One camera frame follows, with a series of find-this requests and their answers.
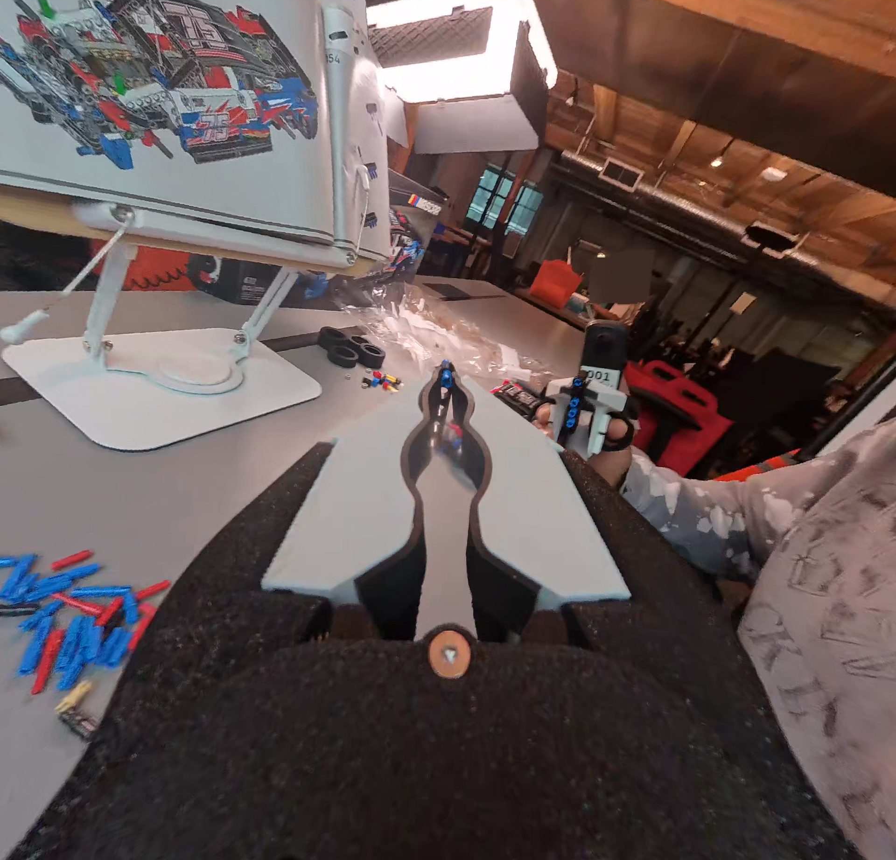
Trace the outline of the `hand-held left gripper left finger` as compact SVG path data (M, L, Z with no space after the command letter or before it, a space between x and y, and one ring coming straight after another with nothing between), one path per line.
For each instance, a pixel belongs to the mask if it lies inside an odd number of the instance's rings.
M335 438L263 575L264 590L332 606L420 605L427 550L419 480L433 456L436 374Z

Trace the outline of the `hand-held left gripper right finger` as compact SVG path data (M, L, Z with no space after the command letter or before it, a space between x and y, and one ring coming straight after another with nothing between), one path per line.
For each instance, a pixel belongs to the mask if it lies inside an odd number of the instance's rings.
M475 608L627 601L631 591L564 459L478 384L455 378L469 507L467 578Z

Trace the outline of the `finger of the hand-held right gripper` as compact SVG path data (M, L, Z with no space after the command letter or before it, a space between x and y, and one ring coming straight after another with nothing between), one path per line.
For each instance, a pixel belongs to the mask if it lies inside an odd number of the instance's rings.
M591 420L586 443L586 456L596 456L601 452L617 452L628 448L628 415L625 409L628 395L608 386L589 387L585 397L590 406ZM609 435L613 421L624 424L624 433L618 438Z
M555 399L553 406L545 406L547 413L545 426L552 439L559 446L568 448L574 433L566 431L566 412L569 403L569 387L575 377L550 382L546 387L546 396Z

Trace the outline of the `brick toy car chassis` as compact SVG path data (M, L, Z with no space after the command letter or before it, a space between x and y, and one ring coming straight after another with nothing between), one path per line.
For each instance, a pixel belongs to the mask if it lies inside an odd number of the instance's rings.
M545 392L532 392L529 384L518 381L504 380L490 393L504 406L530 422L537 419L543 407L555 404L555 399L546 396Z

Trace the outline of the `small black connector blue pin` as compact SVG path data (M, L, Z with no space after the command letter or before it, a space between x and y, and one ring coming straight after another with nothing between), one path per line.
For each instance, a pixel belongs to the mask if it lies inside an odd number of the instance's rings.
M455 368L449 360L443 360L435 370L428 388L427 409L433 420L446 422L454 405Z

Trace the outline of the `person's right forearm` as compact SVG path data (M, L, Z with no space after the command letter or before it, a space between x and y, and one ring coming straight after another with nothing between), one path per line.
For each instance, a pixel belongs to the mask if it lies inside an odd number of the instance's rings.
M756 584L799 528L852 528L894 504L895 424L855 435L823 458L749 476L699 481L633 450L621 496L693 567Z

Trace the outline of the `grey desk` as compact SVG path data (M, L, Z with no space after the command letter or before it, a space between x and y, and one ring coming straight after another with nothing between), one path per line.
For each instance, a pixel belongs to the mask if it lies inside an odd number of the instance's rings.
M579 361L583 336L497 288L449 302L488 339L532 357L556 375ZM113 334L198 327L235 328L248 310L202 293L126 293ZM36 567L92 550L95 582L172 583L242 508L316 442L398 394L369 392L361 373L345 373L312 346L319 328L360 329L341 311L278 311L264 342L322 385L303 406L145 453L100 448L84 437L2 362L2 556L35 552ZM56 720L56 687L30 695L19 677L27 633L2 619L2 858L39 818L84 753Z

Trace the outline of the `person's right hand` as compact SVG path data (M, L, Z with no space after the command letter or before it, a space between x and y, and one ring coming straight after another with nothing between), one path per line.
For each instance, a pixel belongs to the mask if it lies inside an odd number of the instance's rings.
M553 440L553 426L550 421L553 406L543 405L539 408L533 419L533 426L546 435L548 440ZM627 425L620 418L611 418L607 437L610 440L622 440L627 433ZM601 476L612 488L619 489L622 485L633 460L631 447L621 451L603 450L599 454L593 454L586 459L588 467Z

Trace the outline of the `red plastic barricade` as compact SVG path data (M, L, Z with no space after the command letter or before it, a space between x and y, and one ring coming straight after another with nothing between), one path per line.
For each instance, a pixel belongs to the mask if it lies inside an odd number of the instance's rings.
M633 446L678 475L692 473L733 427L717 398L670 364L629 362L623 378L639 412Z

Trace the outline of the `orange plastic bin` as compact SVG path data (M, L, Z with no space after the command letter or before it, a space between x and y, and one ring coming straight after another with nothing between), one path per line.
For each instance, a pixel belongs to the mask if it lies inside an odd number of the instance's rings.
M582 282L582 274L569 261L546 260L529 288L530 296L542 303L562 308L566 306Z

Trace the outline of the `crumpled clear plastic bags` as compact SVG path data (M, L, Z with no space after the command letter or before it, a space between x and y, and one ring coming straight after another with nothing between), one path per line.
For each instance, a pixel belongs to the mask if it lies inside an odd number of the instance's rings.
M454 311L456 302L427 294L406 282L348 283L333 291L333 302L357 317L360 327L383 350L401 350L420 372L449 360L461 374L481 379L524 381L542 389L558 377L537 357L487 337Z

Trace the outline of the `white vent grille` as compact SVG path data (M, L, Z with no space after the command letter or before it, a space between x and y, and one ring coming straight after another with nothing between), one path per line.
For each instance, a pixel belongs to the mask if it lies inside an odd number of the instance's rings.
M645 172L620 160L607 157L600 167L599 179L633 194L644 180Z

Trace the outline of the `orange traffic cone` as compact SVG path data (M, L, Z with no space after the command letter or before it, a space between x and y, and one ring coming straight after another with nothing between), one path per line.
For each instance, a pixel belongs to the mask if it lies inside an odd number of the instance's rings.
M761 475L799 464L800 449L781 453L765 461L756 462L747 467L713 478L715 483L744 483L753 476Z

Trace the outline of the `paned window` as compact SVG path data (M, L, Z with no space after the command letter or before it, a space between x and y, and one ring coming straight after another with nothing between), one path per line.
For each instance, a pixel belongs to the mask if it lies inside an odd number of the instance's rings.
M492 232L502 212L507 235L525 238L532 229L543 202L543 193L530 181L514 189L515 174L494 164L485 167L469 203L462 227L472 232L475 227Z

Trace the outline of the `black ceiling-mounted device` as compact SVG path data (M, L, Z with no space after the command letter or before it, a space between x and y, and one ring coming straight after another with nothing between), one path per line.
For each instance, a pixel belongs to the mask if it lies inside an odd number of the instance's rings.
M804 239L778 227L756 220L744 227L741 244L775 259L782 259L799 249Z

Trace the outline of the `toy car set box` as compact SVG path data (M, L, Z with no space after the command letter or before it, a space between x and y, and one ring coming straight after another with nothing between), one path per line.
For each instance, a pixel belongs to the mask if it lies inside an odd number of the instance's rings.
M401 296L420 268L432 237L444 227L429 198L391 190L390 261L360 279L300 274L284 308L338 310L371 306ZM1 226L1 289L59 291L101 248L95 239L53 235L9 223ZM202 292L237 306L255 306L273 283L277 267L142 247L131 262L124 292Z

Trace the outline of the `pile of blue red pins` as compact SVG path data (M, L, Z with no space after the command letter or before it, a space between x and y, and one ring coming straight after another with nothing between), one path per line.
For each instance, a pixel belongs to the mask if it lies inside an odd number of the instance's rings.
M56 691L55 720L90 742L98 720L85 701L95 675L124 667L172 581L107 582L91 550L49 565L37 553L3 554L1 569L2 619L14 625L11 675L30 698Z

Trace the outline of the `person's bleached grey sweatshirt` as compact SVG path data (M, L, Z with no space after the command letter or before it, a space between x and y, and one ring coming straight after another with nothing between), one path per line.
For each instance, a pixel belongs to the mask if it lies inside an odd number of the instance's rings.
M894 505L770 506L741 642L844 834L866 858L894 858Z

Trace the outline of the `studio softbox light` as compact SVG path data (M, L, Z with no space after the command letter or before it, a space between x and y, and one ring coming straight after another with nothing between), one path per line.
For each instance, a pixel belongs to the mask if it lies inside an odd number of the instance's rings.
M536 150L558 70L535 0L366 0L385 86L424 155Z

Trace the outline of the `open instruction booklet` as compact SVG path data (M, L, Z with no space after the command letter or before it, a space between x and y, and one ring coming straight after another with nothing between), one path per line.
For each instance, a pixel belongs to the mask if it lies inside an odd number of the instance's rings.
M1 0L2 186L389 251L364 0Z

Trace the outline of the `metal ventilation duct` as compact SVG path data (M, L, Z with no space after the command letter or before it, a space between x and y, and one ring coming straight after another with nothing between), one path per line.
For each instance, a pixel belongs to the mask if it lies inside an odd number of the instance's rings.
M745 230L768 227L793 241L792 253L817 257L837 275L894 284L894 197L778 154L749 147L719 167L698 165L687 148L649 166L632 155L598 156L565 149L562 159L591 175L612 163L635 171L635 192L664 196Z

